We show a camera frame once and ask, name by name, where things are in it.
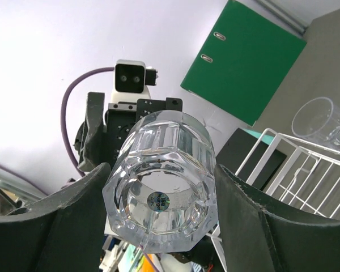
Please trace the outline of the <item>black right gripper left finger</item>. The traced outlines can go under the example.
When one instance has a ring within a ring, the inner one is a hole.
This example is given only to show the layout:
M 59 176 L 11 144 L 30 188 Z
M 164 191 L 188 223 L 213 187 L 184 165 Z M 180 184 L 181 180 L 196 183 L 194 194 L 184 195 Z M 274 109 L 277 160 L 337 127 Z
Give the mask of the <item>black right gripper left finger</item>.
M 0 215 L 0 271 L 99 271 L 106 211 L 102 163 L 35 203 Z

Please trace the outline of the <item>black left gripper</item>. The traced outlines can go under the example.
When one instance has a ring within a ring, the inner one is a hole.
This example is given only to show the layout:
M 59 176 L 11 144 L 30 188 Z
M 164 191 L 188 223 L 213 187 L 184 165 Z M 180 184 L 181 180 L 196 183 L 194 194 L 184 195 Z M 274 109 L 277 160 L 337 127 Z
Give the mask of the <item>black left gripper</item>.
M 136 103 L 110 103 L 105 109 L 105 94 L 89 92 L 86 116 L 75 138 L 78 169 L 90 172 L 101 163 L 113 167 L 136 122 L 157 111 L 182 111 L 182 105 L 181 99 L 168 97 L 165 100 L 138 99 Z

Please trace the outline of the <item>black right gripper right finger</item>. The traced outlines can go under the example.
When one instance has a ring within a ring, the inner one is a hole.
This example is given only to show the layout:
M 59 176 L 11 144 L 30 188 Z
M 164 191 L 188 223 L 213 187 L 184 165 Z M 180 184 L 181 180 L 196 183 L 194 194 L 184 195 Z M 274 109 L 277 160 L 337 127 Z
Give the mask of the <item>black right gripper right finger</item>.
M 340 271 L 340 221 L 291 207 L 215 167 L 228 271 Z

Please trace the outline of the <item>clear glass front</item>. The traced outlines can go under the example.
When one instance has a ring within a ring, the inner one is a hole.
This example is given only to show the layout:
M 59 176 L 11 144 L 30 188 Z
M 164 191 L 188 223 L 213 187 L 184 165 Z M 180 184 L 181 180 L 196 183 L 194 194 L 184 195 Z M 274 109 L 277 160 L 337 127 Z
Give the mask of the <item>clear glass front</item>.
M 103 188 L 111 230 L 146 253 L 191 250 L 218 222 L 215 165 L 194 117 L 163 110 L 141 118 Z

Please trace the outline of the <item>clear glass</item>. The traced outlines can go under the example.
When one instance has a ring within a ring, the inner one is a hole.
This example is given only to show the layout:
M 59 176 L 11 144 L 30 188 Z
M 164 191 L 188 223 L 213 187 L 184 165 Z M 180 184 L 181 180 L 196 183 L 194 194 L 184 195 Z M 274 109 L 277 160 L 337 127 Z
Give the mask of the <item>clear glass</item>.
M 295 114 L 291 130 L 294 136 L 340 151 L 340 107 L 328 97 L 317 97 Z
M 146 253 L 191 250 L 218 222 L 215 165 L 194 117 L 163 110 L 141 118 L 103 188 L 111 230 Z

